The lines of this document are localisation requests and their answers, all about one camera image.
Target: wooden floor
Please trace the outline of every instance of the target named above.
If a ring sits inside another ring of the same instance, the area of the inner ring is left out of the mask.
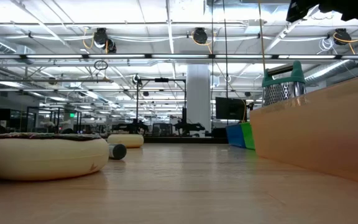
[[[225,145],[146,144],[76,179],[0,180],[0,223],[358,224],[358,183]]]

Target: pillar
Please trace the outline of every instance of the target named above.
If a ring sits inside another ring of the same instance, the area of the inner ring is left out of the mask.
[[[201,123],[211,132],[211,89],[208,65],[187,65],[187,123]]]

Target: fluorescent light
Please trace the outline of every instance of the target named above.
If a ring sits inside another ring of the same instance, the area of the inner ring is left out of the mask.
[[[0,82],[0,84],[11,86],[11,87],[16,87],[16,88],[22,87],[22,85],[15,83],[15,82]]]
[[[280,55],[280,59],[333,59],[336,55]]]
[[[62,98],[62,97],[56,97],[56,96],[49,97],[49,98],[51,98],[51,99],[53,99],[53,100],[56,100],[56,101],[66,101],[66,100],[67,100],[67,99],[64,99],[64,98]]]
[[[82,58],[82,55],[27,55],[27,58]]]
[[[94,98],[94,99],[98,99],[99,97],[97,96],[97,94],[96,93],[93,93],[92,91],[86,91],[86,92],[84,92],[84,94],[86,94],[86,95],[88,95],[88,96],[90,96],[90,97],[92,97],[92,98]]]
[[[145,102],[145,101],[154,101],[154,102],[164,102],[164,101],[174,101],[174,102],[181,102],[181,101],[184,101],[184,100],[175,100],[175,99],[157,99],[157,100],[154,100],[154,99],[148,99],[148,100],[140,100],[139,101],[142,101],[142,102]]]
[[[61,90],[57,90],[57,91],[84,91],[84,90],[81,90],[81,89],[78,89],[78,90],[61,89]]]
[[[30,92],[30,93],[33,94],[34,96],[44,97],[43,95],[41,95],[39,93],[33,93],[33,92]]]
[[[31,92],[33,92],[33,91],[37,91],[37,92],[40,92],[40,91],[55,91],[55,90],[23,90],[23,91],[31,91]]]
[[[216,55],[216,58],[226,58],[226,55]],[[249,59],[260,59],[263,58],[262,55],[227,55],[227,58],[249,58]],[[265,55],[265,58],[270,59],[272,58],[271,55]]]
[[[80,51],[84,51],[84,52],[86,52],[87,54],[89,54],[89,52],[88,52],[86,49],[80,49]]]
[[[152,110],[155,110],[155,111],[177,111],[176,108],[155,108]]]
[[[152,55],[152,58],[208,58],[208,55],[185,55],[185,54],[164,54],[164,55]]]
[[[0,58],[1,57],[3,57],[4,59],[8,59],[8,58],[20,59],[20,55],[0,55]]]
[[[20,91],[20,90],[14,90],[14,89],[0,89],[0,91]]]
[[[127,55],[127,54],[97,54],[89,55],[90,58],[144,58],[144,55]]]

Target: ceiling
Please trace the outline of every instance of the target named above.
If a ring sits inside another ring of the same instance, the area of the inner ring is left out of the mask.
[[[88,37],[85,42],[91,45],[92,33],[96,28],[106,27],[108,35],[112,37],[117,47],[118,54],[210,54],[207,46],[197,45],[191,38],[195,27],[204,27],[209,36],[208,42],[212,41],[212,33],[215,33],[215,41],[211,44],[214,54],[261,54],[262,41],[257,38],[260,33],[258,5],[239,3],[240,1],[234,0],[226,0],[226,2],[225,11],[223,11],[222,1],[216,1],[212,17],[212,7],[205,7],[204,2],[200,0],[170,0],[168,10],[167,2],[161,0],[25,0],[22,3],[27,12],[10,0],[0,0],[0,39],[6,41],[7,44],[24,45],[32,49],[35,54],[103,54],[104,52],[95,46],[87,49],[81,38]],[[346,28],[353,39],[358,39],[358,20],[345,22],[341,20],[338,12],[323,14],[315,9],[305,20],[291,27],[285,21],[289,2],[270,1],[268,4],[262,4],[264,46],[265,48],[271,47],[266,54],[335,54],[333,49],[338,54],[351,54],[348,45],[333,45],[327,50],[322,50],[324,47],[321,46],[321,42],[328,34],[332,35],[337,28]],[[50,30],[40,26],[34,16],[46,24]],[[168,16],[172,22],[172,45],[169,40]],[[286,28],[290,30],[283,34],[282,31]],[[66,44],[59,41],[51,32],[59,39],[63,39]],[[282,38],[275,42],[274,38],[279,34]],[[51,61],[36,60],[36,62],[49,63]],[[110,62],[113,62],[115,66],[110,66],[104,72],[98,73],[98,78],[106,76],[114,81],[114,84],[86,82],[82,83],[81,87],[84,89],[130,89],[134,87],[132,79],[135,74],[141,78],[186,78],[187,65],[195,63],[189,60],[175,63],[158,61],[155,64],[145,65],[148,60],[139,59],[131,60],[133,65],[128,66],[127,60],[117,59],[110,60]],[[15,63],[15,61],[0,60],[0,66],[19,75],[25,74],[25,65],[8,66],[9,63]],[[226,74],[226,64],[222,62],[218,64],[208,62],[208,64],[210,70],[214,68],[214,75],[219,77],[220,84],[216,89],[226,89],[226,81],[219,71],[221,69]],[[266,68],[281,65],[283,64],[268,63]],[[307,71],[315,66],[318,64],[305,62],[302,67],[304,71]],[[88,67],[84,65],[49,66],[42,67],[39,71],[37,69],[40,66],[26,65],[26,67],[28,67],[28,73],[35,72],[32,78],[84,79],[90,77]],[[229,62],[227,67],[230,75],[230,88],[261,89],[264,67],[261,61]],[[70,88],[68,83],[53,86],[39,83],[39,85],[44,88]],[[145,98],[173,99],[177,97],[180,99],[184,97],[183,92],[175,92],[174,96],[169,90],[169,88],[179,89],[179,87],[184,86],[174,83],[168,86],[165,83],[150,82],[147,88],[165,88],[166,91],[150,92],[150,95]],[[222,94],[226,93],[215,92],[214,96]],[[128,95],[119,92],[99,92],[98,95],[115,103],[134,103],[130,99],[130,95],[134,93]],[[230,93],[229,96],[238,97],[235,93]],[[258,100],[259,97],[260,94],[255,93],[249,99]],[[87,100],[86,98],[87,96],[79,100],[84,101]],[[93,99],[90,99],[90,102],[99,103]]]

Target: green handle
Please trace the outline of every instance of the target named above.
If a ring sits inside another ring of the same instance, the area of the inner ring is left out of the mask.
[[[289,69],[283,69],[282,72],[280,73],[274,73],[274,75],[278,75],[281,73],[285,73],[285,72],[289,72]],[[286,77],[286,78],[278,78],[278,79],[273,79],[272,75],[269,75],[269,70],[266,69],[265,71],[265,77],[264,80],[262,82],[262,87],[266,87],[266,86],[270,86],[270,85],[274,85],[274,84],[281,84],[281,83],[285,83],[285,82],[301,82],[301,83],[305,83],[305,76],[303,74],[302,71],[302,64],[300,61],[296,60],[293,62],[293,66],[292,66],[292,73],[290,77]]]

